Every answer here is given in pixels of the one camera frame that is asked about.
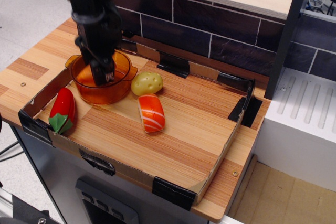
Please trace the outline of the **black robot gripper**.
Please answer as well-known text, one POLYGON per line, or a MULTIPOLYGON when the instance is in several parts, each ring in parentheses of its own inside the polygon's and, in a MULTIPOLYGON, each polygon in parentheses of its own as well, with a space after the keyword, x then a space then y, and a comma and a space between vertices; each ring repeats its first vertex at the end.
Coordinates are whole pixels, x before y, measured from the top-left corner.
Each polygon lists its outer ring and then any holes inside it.
POLYGON ((115 64, 112 59, 121 40, 121 16, 112 0, 69 0, 71 17, 77 24, 75 44, 90 68, 95 85, 112 83, 115 64))

